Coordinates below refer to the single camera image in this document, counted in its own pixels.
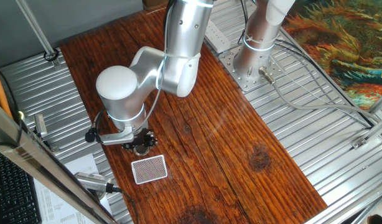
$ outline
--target connector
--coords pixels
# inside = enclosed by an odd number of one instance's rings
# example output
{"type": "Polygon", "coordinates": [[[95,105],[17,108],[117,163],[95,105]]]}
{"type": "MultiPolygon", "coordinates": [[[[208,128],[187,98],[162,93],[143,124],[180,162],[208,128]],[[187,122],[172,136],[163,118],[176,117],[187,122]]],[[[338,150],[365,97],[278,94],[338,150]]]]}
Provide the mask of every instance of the connector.
{"type": "Polygon", "coordinates": [[[259,68],[259,74],[263,76],[270,83],[270,85],[273,85],[276,82],[273,74],[268,73],[267,69],[264,67],[259,68]]]}

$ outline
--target keyboard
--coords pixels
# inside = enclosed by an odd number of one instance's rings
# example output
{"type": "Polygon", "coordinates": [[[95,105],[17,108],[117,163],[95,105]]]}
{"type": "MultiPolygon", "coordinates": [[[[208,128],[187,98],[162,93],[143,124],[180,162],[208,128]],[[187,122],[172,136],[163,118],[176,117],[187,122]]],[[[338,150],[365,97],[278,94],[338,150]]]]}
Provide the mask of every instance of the keyboard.
{"type": "Polygon", "coordinates": [[[1,223],[41,223],[33,178],[0,154],[1,223]]]}

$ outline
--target metal mounting plate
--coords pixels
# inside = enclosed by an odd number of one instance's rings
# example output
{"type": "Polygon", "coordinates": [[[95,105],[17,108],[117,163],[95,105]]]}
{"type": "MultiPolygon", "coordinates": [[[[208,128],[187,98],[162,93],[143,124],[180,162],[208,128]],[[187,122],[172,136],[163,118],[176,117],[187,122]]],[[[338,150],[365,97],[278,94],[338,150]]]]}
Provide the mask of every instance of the metal mounting plate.
{"type": "MultiPolygon", "coordinates": [[[[261,75],[258,75],[257,77],[247,77],[246,75],[241,76],[235,72],[233,61],[235,55],[240,51],[240,49],[241,46],[235,47],[225,53],[220,54],[218,56],[220,62],[224,65],[227,72],[234,78],[235,82],[243,91],[248,92],[254,90],[255,88],[258,88],[261,85],[265,85],[267,83],[267,80],[261,75]]],[[[284,74],[282,68],[278,65],[278,63],[273,59],[272,56],[270,56],[270,63],[270,72],[272,73],[271,75],[274,78],[284,74]]]]}

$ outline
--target wood grain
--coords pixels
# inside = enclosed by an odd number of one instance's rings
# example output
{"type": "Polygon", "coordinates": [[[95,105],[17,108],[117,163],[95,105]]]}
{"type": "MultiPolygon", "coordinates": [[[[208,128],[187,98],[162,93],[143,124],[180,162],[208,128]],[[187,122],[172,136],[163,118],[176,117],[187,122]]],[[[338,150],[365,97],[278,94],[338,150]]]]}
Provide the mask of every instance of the wood grain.
{"type": "MultiPolygon", "coordinates": [[[[95,89],[102,70],[129,66],[142,46],[163,50],[164,12],[139,12],[60,46],[91,118],[103,108],[95,89]]],[[[159,144],[146,157],[163,154],[168,178],[136,185],[130,163],[143,157],[105,147],[140,223],[303,223],[322,211],[322,198],[207,46],[201,54],[191,94],[161,94],[149,119],[159,144]]],[[[106,118],[101,128],[116,130],[106,118]]]]}

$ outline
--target paper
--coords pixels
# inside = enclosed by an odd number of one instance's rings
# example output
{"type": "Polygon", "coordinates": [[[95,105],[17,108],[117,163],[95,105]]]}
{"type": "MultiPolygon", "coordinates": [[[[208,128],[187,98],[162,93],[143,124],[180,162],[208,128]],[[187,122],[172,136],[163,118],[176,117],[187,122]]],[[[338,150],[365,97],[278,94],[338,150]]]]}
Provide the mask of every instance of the paper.
{"type": "MultiPolygon", "coordinates": [[[[65,166],[73,174],[77,172],[98,174],[98,169],[92,154],[75,159],[65,164],[65,166]]],[[[34,181],[42,224],[93,224],[91,220],[82,215],[78,210],[74,209],[39,181],[36,179],[34,181]]],[[[106,196],[100,200],[100,202],[107,211],[112,213],[106,196]]]]}

